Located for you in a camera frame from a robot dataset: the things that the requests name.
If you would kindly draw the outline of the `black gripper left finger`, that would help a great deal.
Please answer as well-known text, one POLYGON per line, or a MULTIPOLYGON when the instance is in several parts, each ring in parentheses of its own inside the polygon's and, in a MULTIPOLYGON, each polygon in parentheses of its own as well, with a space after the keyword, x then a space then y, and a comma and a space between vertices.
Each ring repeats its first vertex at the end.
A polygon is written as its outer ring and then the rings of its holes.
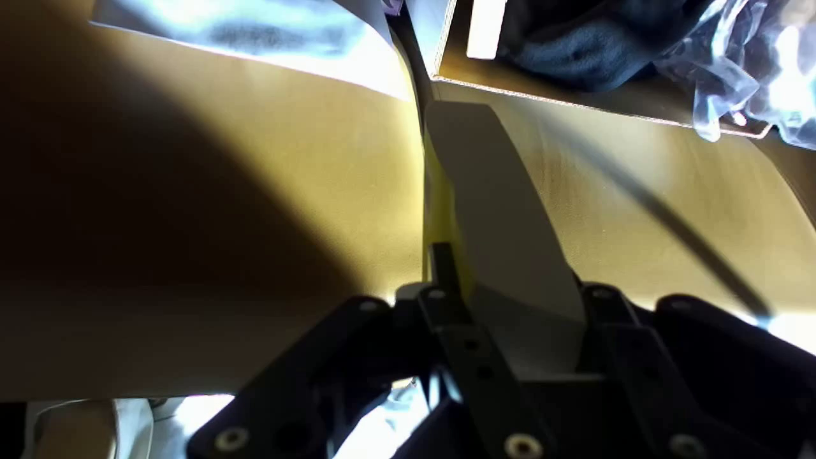
POLYGON ((432 246, 428 284, 415 304, 437 348, 439 405, 415 432, 413 451, 423 459, 548 459, 546 424, 465 306, 450 243, 432 246))

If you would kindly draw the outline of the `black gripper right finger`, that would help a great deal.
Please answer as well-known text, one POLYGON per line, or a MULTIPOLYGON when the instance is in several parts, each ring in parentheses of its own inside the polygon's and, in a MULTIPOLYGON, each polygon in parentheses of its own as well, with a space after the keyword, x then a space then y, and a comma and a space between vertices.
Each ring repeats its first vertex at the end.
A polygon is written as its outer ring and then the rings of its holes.
POLYGON ((738 459, 749 442, 706 415, 662 339, 641 323, 611 286, 582 289, 587 311, 583 362, 599 368, 633 410, 637 437, 656 459, 738 459))

